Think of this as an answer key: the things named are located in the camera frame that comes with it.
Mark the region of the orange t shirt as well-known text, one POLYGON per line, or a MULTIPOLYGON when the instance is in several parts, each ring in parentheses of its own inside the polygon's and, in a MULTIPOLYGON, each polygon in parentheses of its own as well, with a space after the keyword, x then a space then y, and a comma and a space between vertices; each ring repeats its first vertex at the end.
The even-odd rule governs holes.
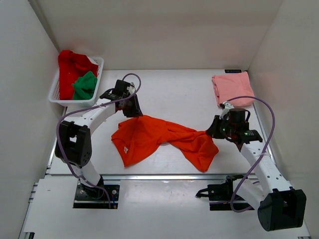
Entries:
POLYGON ((143 161, 159 146, 169 143, 178 148, 197 170, 206 172, 219 152, 212 137, 205 131, 147 115, 119 123, 111 141, 125 167, 143 161))

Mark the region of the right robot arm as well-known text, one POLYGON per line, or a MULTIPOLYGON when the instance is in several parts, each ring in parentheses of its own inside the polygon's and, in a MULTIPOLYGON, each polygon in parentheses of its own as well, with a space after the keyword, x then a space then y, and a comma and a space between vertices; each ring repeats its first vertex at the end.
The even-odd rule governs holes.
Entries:
POLYGON ((230 103, 222 107, 221 115, 214 117, 207 135, 234 143, 253 167, 257 183, 246 176, 229 175, 221 184, 207 186, 211 201, 231 201, 237 197, 257 211, 258 220, 266 231, 300 228, 303 225, 306 195, 294 189, 279 172, 266 153, 260 134, 249 128, 250 112, 235 108, 230 103))

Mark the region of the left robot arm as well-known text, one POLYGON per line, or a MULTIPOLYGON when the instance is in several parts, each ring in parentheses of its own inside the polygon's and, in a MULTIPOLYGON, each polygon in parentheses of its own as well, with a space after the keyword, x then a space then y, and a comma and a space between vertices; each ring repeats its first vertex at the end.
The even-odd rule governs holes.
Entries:
POLYGON ((143 115, 133 83, 117 80, 115 87, 105 91, 94 106, 67 114, 79 113, 80 116, 71 121, 63 120, 58 125, 55 156, 68 165, 71 173, 79 179, 84 192, 94 199, 108 193, 104 189, 103 177, 90 162, 91 136, 106 119, 118 111, 122 111, 128 118, 143 115))

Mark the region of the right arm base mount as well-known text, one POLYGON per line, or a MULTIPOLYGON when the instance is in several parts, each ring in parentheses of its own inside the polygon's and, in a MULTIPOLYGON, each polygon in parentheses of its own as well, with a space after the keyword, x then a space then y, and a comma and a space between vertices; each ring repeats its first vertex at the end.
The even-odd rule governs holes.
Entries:
POLYGON ((229 175, 221 183, 211 183, 206 188, 200 189, 195 197, 208 198, 210 211, 231 211, 230 201, 234 191, 233 181, 242 178, 242 174, 229 175))

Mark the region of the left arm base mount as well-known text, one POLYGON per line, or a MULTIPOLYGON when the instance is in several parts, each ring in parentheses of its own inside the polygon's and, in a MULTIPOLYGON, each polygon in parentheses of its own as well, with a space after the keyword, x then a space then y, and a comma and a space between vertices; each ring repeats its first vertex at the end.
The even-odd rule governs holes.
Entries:
POLYGON ((119 204, 120 181, 105 180, 99 182, 99 187, 104 187, 107 191, 107 196, 104 190, 89 187, 78 180, 73 208, 75 209, 117 209, 119 204))

